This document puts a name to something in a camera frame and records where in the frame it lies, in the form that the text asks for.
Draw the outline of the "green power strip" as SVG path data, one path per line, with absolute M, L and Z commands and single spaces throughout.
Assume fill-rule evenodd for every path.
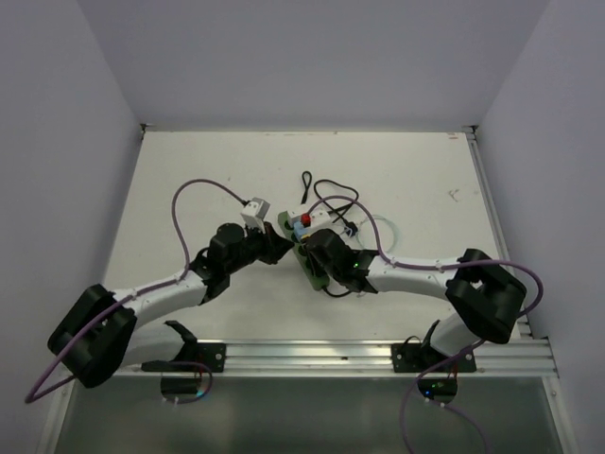
M 321 291 L 324 288 L 327 288 L 330 284 L 330 277 L 324 271 L 315 271 L 311 260 L 306 255 L 303 245 L 298 241 L 296 236 L 294 235 L 294 230 L 289 226 L 287 211 L 283 211 L 278 214 L 278 224 L 282 229 L 284 236 L 287 239 L 290 239 L 294 243 L 294 247 L 292 252 L 296 257 L 299 265 L 302 268 L 304 275 L 309 281 L 311 287 L 315 291 Z

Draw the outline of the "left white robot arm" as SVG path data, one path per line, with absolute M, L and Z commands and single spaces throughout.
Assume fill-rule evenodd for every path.
M 232 274 L 256 261 L 275 265 L 293 247 L 269 222 L 262 230 L 222 224 L 184 271 L 163 281 L 125 290 L 86 288 L 49 337 L 48 349 L 82 385 L 94 388 L 130 363 L 136 330 L 214 300 Z

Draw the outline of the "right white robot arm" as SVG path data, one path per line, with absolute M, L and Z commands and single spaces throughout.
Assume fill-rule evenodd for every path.
M 351 292 L 404 292 L 448 302 L 454 313 L 434 322 L 421 344 L 424 366 L 436 372 L 480 341 L 508 343 L 527 295 L 518 279 L 477 249 L 450 259 L 406 263 L 377 250 L 353 249 L 328 229 L 312 234 L 305 249 Z

